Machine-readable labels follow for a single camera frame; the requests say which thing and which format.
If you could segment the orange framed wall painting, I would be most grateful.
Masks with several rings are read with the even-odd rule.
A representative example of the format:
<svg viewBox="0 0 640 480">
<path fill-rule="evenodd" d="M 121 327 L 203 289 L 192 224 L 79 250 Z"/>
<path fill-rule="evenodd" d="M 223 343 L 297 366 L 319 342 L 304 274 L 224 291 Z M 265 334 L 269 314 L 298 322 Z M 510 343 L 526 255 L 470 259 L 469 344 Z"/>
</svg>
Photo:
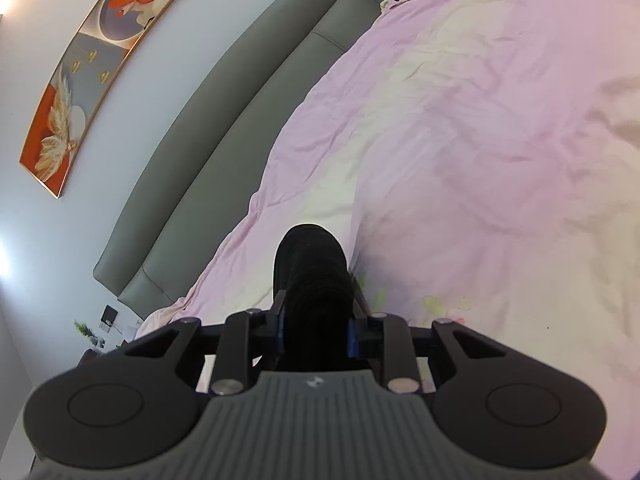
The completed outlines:
<svg viewBox="0 0 640 480">
<path fill-rule="evenodd" d="M 88 129 L 137 43 L 174 0 L 98 0 L 44 88 L 20 164 L 60 197 Z"/>
</svg>

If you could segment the black pants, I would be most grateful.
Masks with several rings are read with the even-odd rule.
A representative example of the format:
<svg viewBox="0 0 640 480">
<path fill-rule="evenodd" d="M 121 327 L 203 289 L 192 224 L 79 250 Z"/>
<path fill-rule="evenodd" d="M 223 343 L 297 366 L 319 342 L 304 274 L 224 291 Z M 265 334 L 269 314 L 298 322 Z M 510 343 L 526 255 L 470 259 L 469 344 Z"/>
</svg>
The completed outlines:
<svg viewBox="0 0 640 480">
<path fill-rule="evenodd" d="M 343 248 L 322 226 L 299 224 L 280 241 L 273 290 L 285 292 L 282 351 L 263 356 L 257 369 L 347 372 L 360 367 L 348 354 L 354 290 Z"/>
</svg>

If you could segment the small green potted plant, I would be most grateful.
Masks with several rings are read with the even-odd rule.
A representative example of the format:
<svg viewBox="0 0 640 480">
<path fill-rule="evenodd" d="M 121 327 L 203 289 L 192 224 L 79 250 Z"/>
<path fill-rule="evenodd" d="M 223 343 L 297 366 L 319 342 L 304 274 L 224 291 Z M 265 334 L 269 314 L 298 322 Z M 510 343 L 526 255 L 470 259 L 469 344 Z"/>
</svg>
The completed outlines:
<svg viewBox="0 0 640 480">
<path fill-rule="evenodd" d="M 92 344 L 93 347 L 96 347 L 98 349 L 105 348 L 105 340 L 102 337 L 98 336 L 86 323 L 75 321 L 74 326 L 78 333 L 81 334 L 81 336 L 87 338 L 88 341 L 90 341 L 90 344 Z"/>
</svg>

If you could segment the black wall socket device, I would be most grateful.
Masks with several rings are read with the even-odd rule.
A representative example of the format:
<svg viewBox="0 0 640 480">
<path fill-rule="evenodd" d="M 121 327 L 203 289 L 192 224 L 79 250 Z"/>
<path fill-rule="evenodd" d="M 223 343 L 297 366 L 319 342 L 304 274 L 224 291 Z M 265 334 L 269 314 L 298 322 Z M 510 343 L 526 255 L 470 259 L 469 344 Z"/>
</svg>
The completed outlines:
<svg viewBox="0 0 640 480">
<path fill-rule="evenodd" d="M 100 322 L 102 324 L 112 326 L 118 317 L 118 311 L 107 304 L 104 308 L 104 311 L 101 315 Z"/>
</svg>

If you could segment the pink floral bed quilt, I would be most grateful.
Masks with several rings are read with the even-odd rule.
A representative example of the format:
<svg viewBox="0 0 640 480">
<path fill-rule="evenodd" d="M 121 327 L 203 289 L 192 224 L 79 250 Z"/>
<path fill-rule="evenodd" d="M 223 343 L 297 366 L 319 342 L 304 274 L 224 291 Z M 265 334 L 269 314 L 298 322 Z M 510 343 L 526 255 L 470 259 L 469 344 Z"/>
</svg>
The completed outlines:
<svg viewBox="0 0 640 480">
<path fill-rule="evenodd" d="M 373 311 L 452 318 L 600 394 L 639 469 L 639 0 L 399 0 L 308 93 L 247 215 L 148 334 L 272 295 L 324 226 Z"/>
</svg>

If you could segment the grey padded headboard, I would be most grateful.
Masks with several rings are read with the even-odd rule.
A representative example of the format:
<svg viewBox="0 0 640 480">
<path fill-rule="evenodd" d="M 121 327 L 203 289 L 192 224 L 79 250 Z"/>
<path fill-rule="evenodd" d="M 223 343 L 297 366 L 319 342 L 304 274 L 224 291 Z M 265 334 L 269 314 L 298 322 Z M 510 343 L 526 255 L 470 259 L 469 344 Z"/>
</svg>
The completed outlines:
<svg viewBox="0 0 640 480">
<path fill-rule="evenodd" d="M 140 318 L 184 296 L 246 216 L 282 127 L 382 0 L 274 0 L 158 144 L 94 267 Z"/>
</svg>

